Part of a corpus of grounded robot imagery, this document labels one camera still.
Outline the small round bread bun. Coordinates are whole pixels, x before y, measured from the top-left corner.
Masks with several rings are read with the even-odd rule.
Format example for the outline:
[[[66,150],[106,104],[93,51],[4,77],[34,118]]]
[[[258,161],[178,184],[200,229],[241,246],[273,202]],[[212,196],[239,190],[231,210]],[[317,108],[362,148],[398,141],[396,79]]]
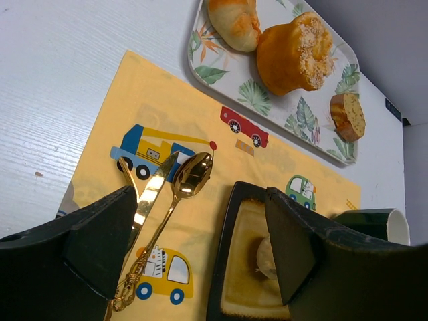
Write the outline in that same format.
[[[257,249],[256,264],[257,272],[261,272],[270,280],[276,280],[278,278],[269,236],[262,239]]]

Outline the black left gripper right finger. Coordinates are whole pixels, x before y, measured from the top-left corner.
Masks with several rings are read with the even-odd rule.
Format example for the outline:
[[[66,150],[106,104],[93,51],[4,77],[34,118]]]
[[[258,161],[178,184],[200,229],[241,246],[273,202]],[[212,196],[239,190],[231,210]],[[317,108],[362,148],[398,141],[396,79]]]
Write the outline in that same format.
[[[292,320],[427,319],[426,245],[357,232],[273,187],[265,216]]]

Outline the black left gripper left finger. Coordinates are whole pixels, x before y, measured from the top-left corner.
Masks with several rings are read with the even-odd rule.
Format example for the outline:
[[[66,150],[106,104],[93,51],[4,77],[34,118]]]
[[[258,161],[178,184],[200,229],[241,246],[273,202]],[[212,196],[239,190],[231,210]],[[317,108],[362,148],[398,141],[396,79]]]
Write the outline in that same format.
[[[2,320],[103,320],[136,213],[127,186],[1,239]]]

